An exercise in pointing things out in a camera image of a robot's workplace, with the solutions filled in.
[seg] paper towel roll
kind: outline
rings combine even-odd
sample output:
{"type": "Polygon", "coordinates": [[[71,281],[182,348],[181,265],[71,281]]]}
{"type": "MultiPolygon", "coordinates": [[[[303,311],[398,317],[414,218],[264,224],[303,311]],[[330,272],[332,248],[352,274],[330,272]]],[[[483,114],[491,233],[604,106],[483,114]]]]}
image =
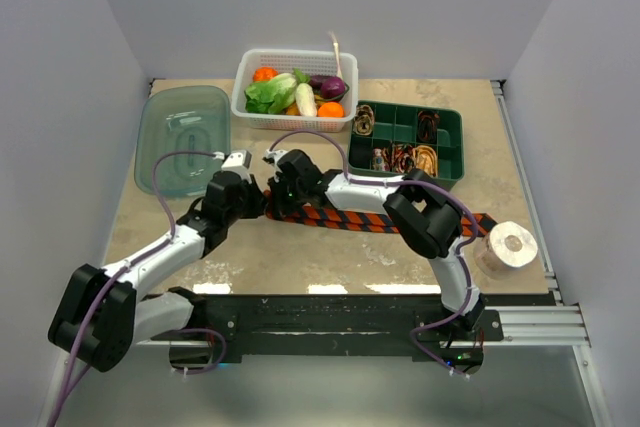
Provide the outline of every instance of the paper towel roll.
{"type": "Polygon", "coordinates": [[[502,222],[482,242],[476,243],[473,255],[485,274],[500,278],[533,262],[538,255],[538,243],[524,227],[511,221],[502,222]]]}

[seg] tabletop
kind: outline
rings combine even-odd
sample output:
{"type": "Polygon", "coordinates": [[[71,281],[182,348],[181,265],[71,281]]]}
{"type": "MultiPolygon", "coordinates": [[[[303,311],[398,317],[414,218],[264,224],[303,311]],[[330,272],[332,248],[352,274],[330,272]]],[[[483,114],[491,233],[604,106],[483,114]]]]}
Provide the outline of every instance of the tabletop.
{"type": "MultiPolygon", "coordinates": [[[[188,85],[215,85],[229,96],[233,80],[155,80],[151,95],[188,85]]],[[[458,111],[463,119],[465,176],[452,189],[473,212],[486,212],[496,221],[512,220],[533,233],[532,223],[503,121],[487,80],[361,80],[359,97],[458,111]]],[[[262,188],[273,168],[260,159],[282,131],[247,127],[232,117],[231,147],[254,154],[251,171],[262,188]]],[[[330,134],[345,149],[349,130],[330,134]]],[[[289,137],[284,149],[304,150],[321,170],[339,168],[340,155],[325,140],[300,134],[289,137]]],[[[192,198],[172,199],[174,215],[184,213],[192,198]]],[[[168,222],[154,196],[135,184],[133,160],[124,186],[107,262],[114,262],[157,239],[168,222]]],[[[473,278],[485,294],[546,293],[542,262],[507,279],[487,277],[466,257],[473,278]]],[[[429,263],[399,235],[332,230],[269,220],[242,220],[229,229],[227,240],[214,252],[160,284],[154,291],[182,286],[200,293],[439,293],[429,263]]]]}

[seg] green leafy vegetable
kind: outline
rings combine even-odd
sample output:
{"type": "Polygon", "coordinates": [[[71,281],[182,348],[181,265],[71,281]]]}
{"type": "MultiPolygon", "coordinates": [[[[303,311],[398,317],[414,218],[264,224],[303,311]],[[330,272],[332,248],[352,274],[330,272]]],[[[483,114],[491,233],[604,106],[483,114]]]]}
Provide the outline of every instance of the green leafy vegetable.
{"type": "Polygon", "coordinates": [[[279,114],[295,101],[297,85],[293,74],[280,74],[271,80],[250,84],[244,90],[247,112],[279,114]]]}
{"type": "Polygon", "coordinates": [[[299,84],[308,84],[309,81],[311,80],[311,76],[305,74],[300,69],[294,68],[293,75],[295,75],[296,80],[298,81],[299,84]]]}

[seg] translucent green container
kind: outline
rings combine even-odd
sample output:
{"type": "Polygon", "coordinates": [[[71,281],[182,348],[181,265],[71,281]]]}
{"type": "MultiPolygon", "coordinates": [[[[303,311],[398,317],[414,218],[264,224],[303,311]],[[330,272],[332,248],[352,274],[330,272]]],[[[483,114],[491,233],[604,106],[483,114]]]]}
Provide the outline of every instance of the translucent green container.
{"type": "MultiPolygon", "coordinates": [[[[176,87],[158,92],[144,106],[134,178],[136,185],[153,193],[152,169],[162,155],[177,150],[220,151],[231,148],[229,97],[209,85],[176,87]]],[[[222,161],[202,155],[177,155],[158,166],[162,195],[201,195],[222,161]]]]}
{"type": "Polygon", "coordinates": [[[464,150],[462,142],[462,117],[455,110],[390,104],[361,100],[358,105],[369,105],[375,114],[373,133],[358,135],[351,130],[349,139],[349,172],[374,177],[390,177],[396,172],[382,172],[371,168],[373,149],[386,148],[392,143],[429,145],[438,155],[436,183],[446,190],[464,176],[464,150]],[[435,144],[420,142],[417,136],[418,114],[421,111],[436,112],[440,116],[435,144]],[[371,155],[359,155],[368,150],[371,155]]]}

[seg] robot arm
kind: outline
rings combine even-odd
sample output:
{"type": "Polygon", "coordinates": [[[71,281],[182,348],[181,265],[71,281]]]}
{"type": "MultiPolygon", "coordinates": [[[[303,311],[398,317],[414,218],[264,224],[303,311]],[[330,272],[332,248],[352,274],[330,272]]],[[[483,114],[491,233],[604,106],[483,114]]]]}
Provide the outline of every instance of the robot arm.
{"type": "MultiPolygon", "coordinates": [[[[49,329],[49,340],[69,351],[89,304],[122,267],[129,270],[114,284],[91,319],[78,354],[81,360],[104,372],[124,357],[134,341],[185,327],[193,312],[188,298],[171,292],[154,298],[146,298],[147,294],[179,269],[208,255],[226,239],[229,227],[237,220],[263,215],[268,202],[274,216],[287,215],[306,203],[386,213],[409,247],[430,260],[445,309],[455,312],[463,305],[468,285],[454,254],[462,232],[462,212],[445,197],[413,185],[358,185],[340,170],[321,172],[300,150],[267,152],[264,160],[275,168],[275,175],[268,182],[270,201],[249,174],[249,152],[233,152],[213,175],[200,207],[194,202],[178,219],[175,235],[164,249],[132,265],[141,253],[166,241],[166,236],[104,269],[89,265],[77,269],[49,329]],[[421,202],[426,202],[426,207],[418,210],[415,204],[421,202]]],[[[387,182],[394,180],[431,179],[416,169],[387,182]]],[[[477,287],[472,286],[471,293],[471,301],[462,312],[468,325],[473,325],[483,308],[478,302],[477,287]]]]}

